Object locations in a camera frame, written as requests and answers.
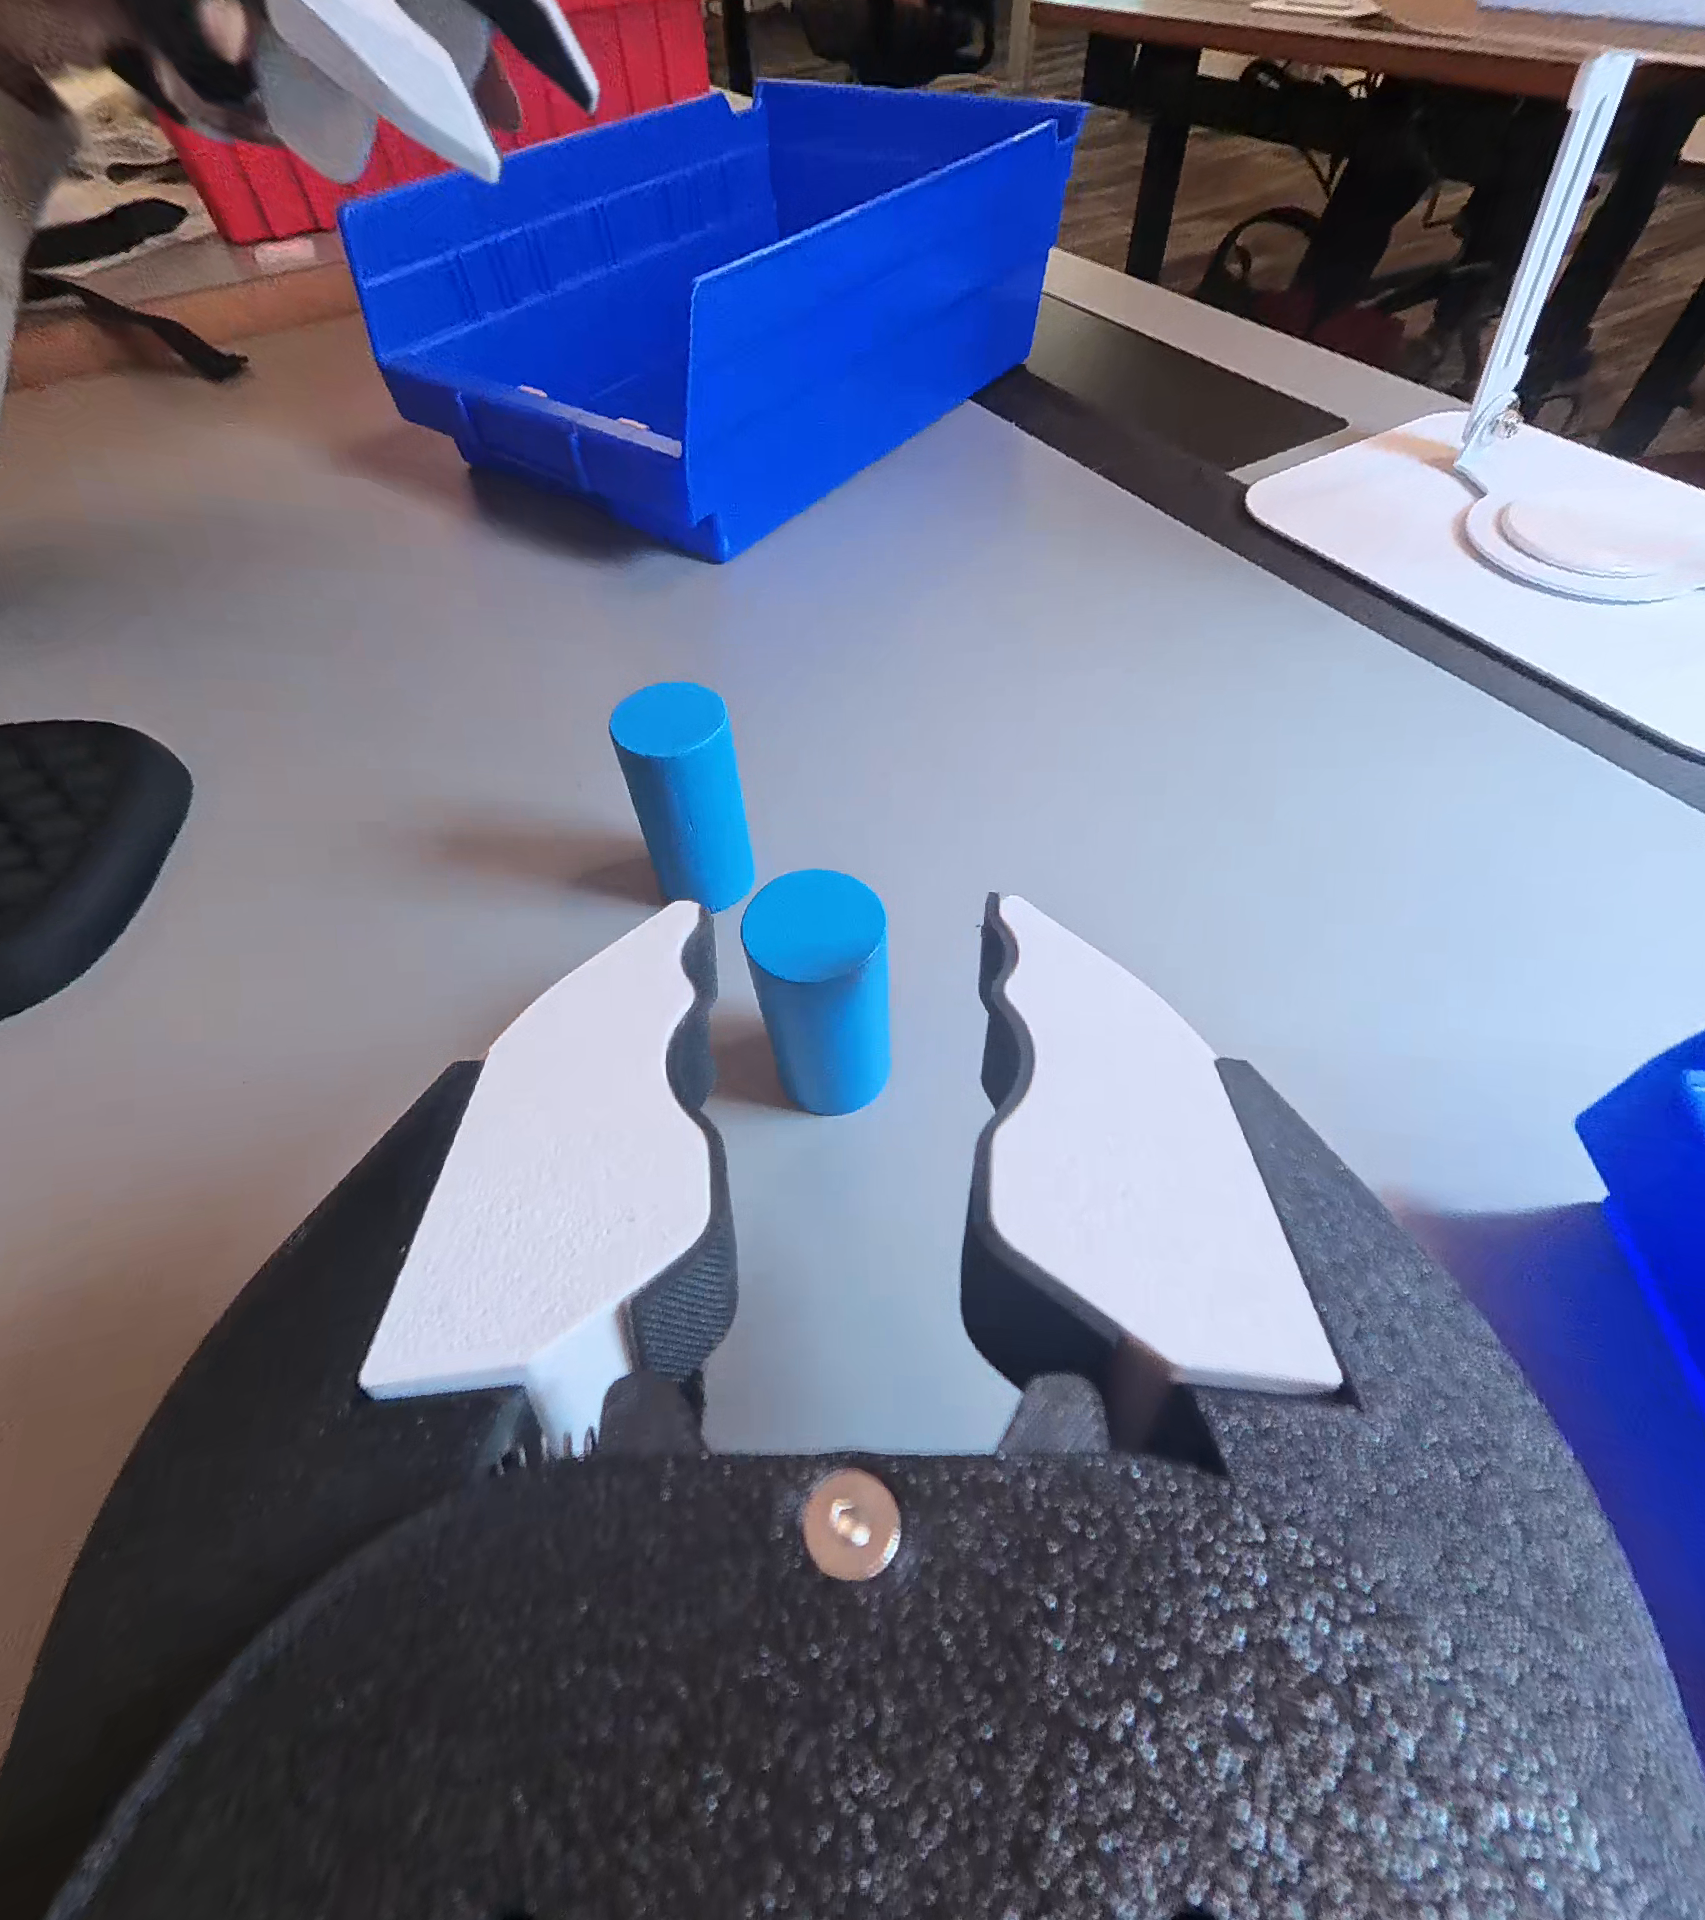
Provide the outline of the red plastic crate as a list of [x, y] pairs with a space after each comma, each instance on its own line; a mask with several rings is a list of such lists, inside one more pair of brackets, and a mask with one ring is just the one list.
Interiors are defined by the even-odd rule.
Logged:
[[[520, 104], [520, 126], [497, 135], [504, 155], [707, 92], [711, 59], [700, 3], [564, 3], [564, 13], [599, 70], [600, 109], [584, 115], [501, 43], [501, 69]], [[446, 173], [446, 162], [393, 126], [378, 129], [368, 165], [351, 183], [315, 173], [285, 148], [220, 143], [171, 122], [163, 129], [216, 233], [241, 246], [334, 231], [340, 206]]]

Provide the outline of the blue wooden cylinder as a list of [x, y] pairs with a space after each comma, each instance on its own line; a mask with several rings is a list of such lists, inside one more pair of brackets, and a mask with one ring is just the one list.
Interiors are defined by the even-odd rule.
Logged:
[[744, 907], [744, 955], [785, 1095], [848, 1115], [889, 1085], [889, 910], [860, 877], [806, 867]]
[[741, 763], [723, 697], [700, 682], [652, 682], [608, 716], [614, 753], [662, 896], [711, 912], [753, 889]]

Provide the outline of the white document stand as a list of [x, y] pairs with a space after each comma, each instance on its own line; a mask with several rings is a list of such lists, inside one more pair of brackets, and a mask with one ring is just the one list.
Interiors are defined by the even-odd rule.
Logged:
[[1705, 490], [1522, 420], [1546, 296], [1643, 63], [1705, 69], [1705, 3], [1544, 3], [1568, 122], [1468, 410], [1262, 476], [1265, 528], [1705, 763]]

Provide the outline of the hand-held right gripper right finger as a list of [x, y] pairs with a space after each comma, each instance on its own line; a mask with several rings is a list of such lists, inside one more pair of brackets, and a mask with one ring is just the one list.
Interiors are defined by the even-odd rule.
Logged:
[[963, 1328], [1028, 1395], [1065, 1379], [1117, 1447], [1211, 1447], [1199, 1394], [1337, 1400], [1344, 1363], [1232, 1102], [1176, 1010], [1021, 893], [991, 893], [991, 1115]]

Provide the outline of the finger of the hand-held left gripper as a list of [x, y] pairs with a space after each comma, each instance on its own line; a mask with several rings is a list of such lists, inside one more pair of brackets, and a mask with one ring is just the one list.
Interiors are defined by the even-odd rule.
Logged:
[[584, 115], [599, 111], [599, 70], [559, 3], [479, 3], [479, 11]]
[[359, 179], [383, 122], [497, 181], [501, 154], [478, 100], [490, 40], [474, 3], [275, 3], [271, 132], [334, 181]]

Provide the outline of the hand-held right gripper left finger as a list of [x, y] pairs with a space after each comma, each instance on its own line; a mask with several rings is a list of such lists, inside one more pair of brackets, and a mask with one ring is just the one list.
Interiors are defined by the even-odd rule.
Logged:
[[497, 1036], [412, 1235], [359, 1390], [520, 1390], [552, 1459], [700, 1447], [741, 1304], [707, 1115], [714, 912], [673, 901]]

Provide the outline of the brown wooden table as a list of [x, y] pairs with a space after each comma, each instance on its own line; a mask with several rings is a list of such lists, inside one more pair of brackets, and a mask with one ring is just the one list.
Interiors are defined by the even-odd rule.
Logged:
[[[1225, 132], [1225, 109], [1240, 98], [1225, 80], [1202, 73], [1203, 55], [1246, 55], [1277, 65], [1355, 69], [1367, 76], [1462, 84], [1489, 92], [1469, 122], [1479, 135], [1474, 168], [1462, 207], [1468, 259], [1487, 276], [1469, 290], [1450, 288], [1433, 309], [1421, 349], [1443, 357], [1450, 334], [1489, 323], [1491, 298], [1511, 292], [1518, 251], [1544, 196], [1559, 135], [1568, 121], [1566, 98], [1576, 63], [1544, 55], [1414, 55], [1357, 51], [1372, 28], [1310, 29], [1299, 21], [1250, 21], [1250, 3], [1218, 3], [1202, 17], [1202, 3], [1036, 3], [1056, 24], [1088, 32], [1080, 95], [1091, 106], [1125, 109], [1150, 129], [1143, 173], [1125, 270], [1156, 286], [1165, 268], [1180, 179], [1193, 129]], [[1643, 238], [1661, 188], [1674, 174], [1680, 148], [1705, 118], [1705, 70], [1639, 65], [1617, 115], [1617, 173], [1566, 268], [1546, 292], [1535, 331], [1535, 354], [1522, 382], [1532, 408], [1558, 391], [1555, 382], [1596, 369], [1590, 323], [1606, 290]], [[1680, 318], [1661, 338], [1633, 388], [1624, 397], [1602, 446], [1621, 457], [1653, 449], [1668, 423], [1683, 406], [1702, 406], [1705, 377], [1705, 276]]]

